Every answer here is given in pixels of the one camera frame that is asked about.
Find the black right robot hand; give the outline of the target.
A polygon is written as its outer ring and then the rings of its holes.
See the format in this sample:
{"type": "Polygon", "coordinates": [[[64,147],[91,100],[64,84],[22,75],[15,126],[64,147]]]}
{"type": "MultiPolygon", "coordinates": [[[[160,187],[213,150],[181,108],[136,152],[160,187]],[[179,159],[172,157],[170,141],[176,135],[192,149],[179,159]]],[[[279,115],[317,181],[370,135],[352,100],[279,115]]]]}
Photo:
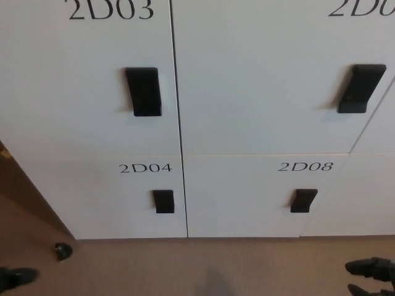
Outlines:
{"type": "Polygon", "coordinates": [[[347,288],[351,295],[394,295],[394,260],[379,257],[354,260],[347,262],[345,269],[355,276],[390,282],[393,287],[392,290],[381,289],[379,292],[370,293],[357,285],[348,284],[347,288]]]}

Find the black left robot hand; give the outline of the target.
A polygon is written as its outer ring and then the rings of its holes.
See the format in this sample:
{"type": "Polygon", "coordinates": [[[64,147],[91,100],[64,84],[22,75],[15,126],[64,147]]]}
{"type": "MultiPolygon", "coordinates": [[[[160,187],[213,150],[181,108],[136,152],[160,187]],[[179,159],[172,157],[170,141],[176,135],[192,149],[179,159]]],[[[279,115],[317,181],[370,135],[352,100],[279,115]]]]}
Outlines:
{"type": "Polygon", "coordinates": [[[40,272],[35,268],[1,267],[1,293],[20,286],[31,284],[39,277],[40,272]]]}

